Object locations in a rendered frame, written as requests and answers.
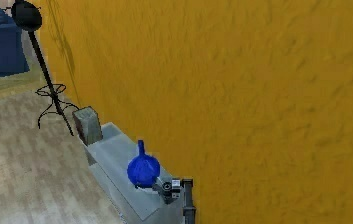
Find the grey low cabinet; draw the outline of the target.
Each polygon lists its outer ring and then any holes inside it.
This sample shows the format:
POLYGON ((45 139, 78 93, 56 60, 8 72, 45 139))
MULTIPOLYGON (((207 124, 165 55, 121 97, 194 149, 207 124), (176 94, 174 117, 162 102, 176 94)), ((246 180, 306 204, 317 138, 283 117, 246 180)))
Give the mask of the grey low cabinet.
MULTIPOLYGON (((101 126, 103 139, 85 148, 89 169, 111 200, 123 224, 149 224, 160 208, 154 192, 135 189, 127 175, 129 162, 138 155, 138 146, 116 125, 101 126)), ((158 178, 176 178, 165 169, 158 178)))

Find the blue sofa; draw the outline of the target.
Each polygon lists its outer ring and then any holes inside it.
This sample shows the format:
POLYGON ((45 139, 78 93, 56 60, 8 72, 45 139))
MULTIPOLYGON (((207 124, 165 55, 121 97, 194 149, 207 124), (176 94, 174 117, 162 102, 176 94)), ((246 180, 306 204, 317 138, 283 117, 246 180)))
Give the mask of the blue sofa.
POLYGON ((21 34, 13 19, 0 9, 0 77, 29 71, 21 34))

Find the blue round vase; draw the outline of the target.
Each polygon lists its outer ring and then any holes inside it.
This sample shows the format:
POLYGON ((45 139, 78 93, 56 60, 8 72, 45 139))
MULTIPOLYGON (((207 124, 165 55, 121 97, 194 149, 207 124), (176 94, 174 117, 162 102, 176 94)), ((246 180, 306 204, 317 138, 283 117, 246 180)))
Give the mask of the blue round vase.
POLYGON ((146 153, 143 140, 137 142, 138 155, 128 164, 127 175, 130 182, 139 188, 151 188, 160 176, 159 161, 146 153))

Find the grey stone box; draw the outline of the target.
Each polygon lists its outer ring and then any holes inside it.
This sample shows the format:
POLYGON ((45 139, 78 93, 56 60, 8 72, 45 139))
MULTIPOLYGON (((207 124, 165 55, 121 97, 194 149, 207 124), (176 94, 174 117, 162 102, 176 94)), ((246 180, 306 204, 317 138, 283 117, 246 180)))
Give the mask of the grey stone box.
POLYGON ((72 115, 79 138, 86 146, 103 138, 98 114, 91 106, 81 108, 72 115))

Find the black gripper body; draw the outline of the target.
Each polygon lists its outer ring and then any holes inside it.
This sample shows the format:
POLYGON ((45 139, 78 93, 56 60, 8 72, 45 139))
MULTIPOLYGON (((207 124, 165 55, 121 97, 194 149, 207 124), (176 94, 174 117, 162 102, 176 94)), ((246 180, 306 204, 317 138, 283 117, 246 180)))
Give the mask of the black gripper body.
POLYGON ((172 184, 170 182, 164 182, 162 184, 162 197, 165 204, 172 202, 172 184))

